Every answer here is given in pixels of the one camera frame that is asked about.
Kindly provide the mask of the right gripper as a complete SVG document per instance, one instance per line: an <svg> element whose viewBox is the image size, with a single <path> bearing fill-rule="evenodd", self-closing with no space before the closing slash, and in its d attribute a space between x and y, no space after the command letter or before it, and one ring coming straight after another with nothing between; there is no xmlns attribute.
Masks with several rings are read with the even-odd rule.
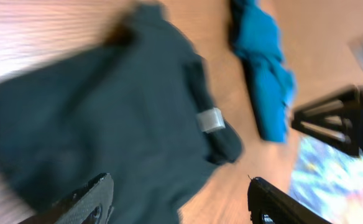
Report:
<svg viewBox="0 0 363 224"><path fill-rule="evenodd" d="M347 134L324 128L304 119L327 116L348 118ZM347 86L293 110L291 127L350 156L363 155L363 86Z"/></svg>

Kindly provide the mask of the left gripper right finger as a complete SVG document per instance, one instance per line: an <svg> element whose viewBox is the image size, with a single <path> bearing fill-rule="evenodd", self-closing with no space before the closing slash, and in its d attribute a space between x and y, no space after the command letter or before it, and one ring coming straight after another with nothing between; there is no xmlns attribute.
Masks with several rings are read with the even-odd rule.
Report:
<svg viewBox="0 0 363 224"><path fill-rule="evenodd" d="M247 204L253 224L331 224L261 177L250 180Z"/></svg>

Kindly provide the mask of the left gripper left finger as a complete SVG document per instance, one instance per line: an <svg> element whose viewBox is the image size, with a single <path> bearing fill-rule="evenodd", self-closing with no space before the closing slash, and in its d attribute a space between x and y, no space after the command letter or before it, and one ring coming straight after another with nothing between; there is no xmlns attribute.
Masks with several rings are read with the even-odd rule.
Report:
<svg viewBox="0 0 363 224"><path fill-rule="evenodd" d="M19 224L107 224L113 212L113 192L111 175L101 173L47 211Z"/></svg>

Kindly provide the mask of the black t-shirt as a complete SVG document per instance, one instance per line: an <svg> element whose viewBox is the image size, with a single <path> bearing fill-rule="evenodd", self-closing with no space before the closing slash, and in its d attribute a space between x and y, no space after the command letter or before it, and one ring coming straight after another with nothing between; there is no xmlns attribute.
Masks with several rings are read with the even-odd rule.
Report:
<svg viewBox="0 0 363 224"><path fill-rule="evenodd" d="M0 171L37 212L100 173L114 181L111 223L178 223L178 209L242 151L215 109L202 58L141 4L108 44L0 84Z"/></svg>

